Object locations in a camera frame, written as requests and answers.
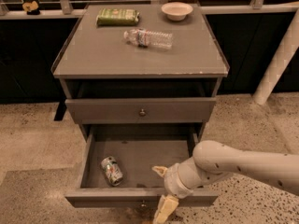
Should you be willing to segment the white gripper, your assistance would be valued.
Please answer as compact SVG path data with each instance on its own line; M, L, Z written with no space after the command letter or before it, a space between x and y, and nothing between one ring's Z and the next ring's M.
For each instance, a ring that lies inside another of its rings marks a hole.
M188 189L180 180L178 175L178 164L171 167L153 166L152 170L164 177L164 188L168 195L162 195L154 215L153 224L164 224L170 215L178 207L178 199L184 199L193 194L192 189Z

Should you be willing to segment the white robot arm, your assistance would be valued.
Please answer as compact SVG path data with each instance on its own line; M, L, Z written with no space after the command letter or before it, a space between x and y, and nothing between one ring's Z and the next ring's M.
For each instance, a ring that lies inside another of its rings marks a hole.
M299 194L298 111L285 110L281 97L270 92L298 48L298 18L294 17L252 97L222 96L220 111L224 142L199 142L186 161L153 170L164 179L153 224L164 224L179 203L200 186L221 182L234 174L251 178L280 193Z

